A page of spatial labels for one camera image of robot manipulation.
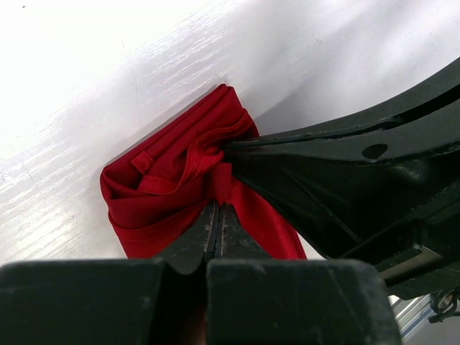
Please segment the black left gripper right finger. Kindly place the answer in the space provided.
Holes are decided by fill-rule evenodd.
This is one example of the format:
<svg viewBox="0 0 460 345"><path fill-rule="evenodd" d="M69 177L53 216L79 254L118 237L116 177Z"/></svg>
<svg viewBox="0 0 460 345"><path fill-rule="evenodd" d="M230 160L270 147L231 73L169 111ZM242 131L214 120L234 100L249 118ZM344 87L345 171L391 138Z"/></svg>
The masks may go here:
<svg viewBox="0 0 460 345"><path fill-rule="evenodd" d="M213 219L207 254L210 344L399 344L383 280L353 259L278 260L234 208Z"/></svg>

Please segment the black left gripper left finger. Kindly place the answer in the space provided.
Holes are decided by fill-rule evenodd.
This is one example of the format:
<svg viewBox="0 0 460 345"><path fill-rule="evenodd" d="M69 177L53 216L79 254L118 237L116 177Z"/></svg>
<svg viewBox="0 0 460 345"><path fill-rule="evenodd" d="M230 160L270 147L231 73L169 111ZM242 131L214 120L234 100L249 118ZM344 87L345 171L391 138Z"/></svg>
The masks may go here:
<svg viewBox="0 0 460 345"><path fill-rule="evenodd" d="M206 262L219 206L150 259L28 261L1 268L3 344L204 344Z"/></svg>

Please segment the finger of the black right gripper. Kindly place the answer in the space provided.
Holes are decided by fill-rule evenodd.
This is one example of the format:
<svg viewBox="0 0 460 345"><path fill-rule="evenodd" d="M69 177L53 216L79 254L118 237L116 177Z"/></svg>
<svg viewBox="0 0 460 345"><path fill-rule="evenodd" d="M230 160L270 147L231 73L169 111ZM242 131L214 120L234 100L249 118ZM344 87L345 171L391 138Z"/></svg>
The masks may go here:
<svg viewBox="0 0 460 345"><path fill-rule="evenodd" d="M352 114L291 131L264 135L258 138L239 140L224 146L224 152L238 152L254 147L293 142L308 142L314 139L340 139L366 134L378 129L389 129L402 124L399 116L360 116Z"/></svg>
<svg viewBox="0 0 460 345"><path fill-rule="evenodd" d="M225 153L235 176L324 257L375 266L430 262L427 226L408 218L415 192L431 177L430 148L233 143Z"/></svg>

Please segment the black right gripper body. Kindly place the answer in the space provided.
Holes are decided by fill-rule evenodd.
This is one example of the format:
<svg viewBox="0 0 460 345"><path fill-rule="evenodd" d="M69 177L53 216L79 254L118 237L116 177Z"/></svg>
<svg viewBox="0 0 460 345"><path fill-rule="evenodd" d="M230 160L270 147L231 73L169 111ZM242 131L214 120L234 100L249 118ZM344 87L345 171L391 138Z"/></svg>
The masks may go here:
<svg viewBox="0 0 460 345"><path fill-rule="evenodd" d="M459 285L459 62L377 107L378 268L404 300Z"/></svg>

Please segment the red cloth napkin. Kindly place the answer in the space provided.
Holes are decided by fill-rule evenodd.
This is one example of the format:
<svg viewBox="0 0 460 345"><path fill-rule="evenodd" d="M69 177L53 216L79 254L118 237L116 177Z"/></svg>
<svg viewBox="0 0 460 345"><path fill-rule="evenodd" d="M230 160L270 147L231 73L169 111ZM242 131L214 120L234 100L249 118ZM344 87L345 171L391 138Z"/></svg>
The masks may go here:
<svg viewBox="0 0 460 345"><path fill-rule="evenodd" d="M235 89L223 84L107 165L101 193L128 258L160 253L217 202L235 207L243 228L272 257L304 259L297 231L224 159L225 144L258 134Z"/></svg>

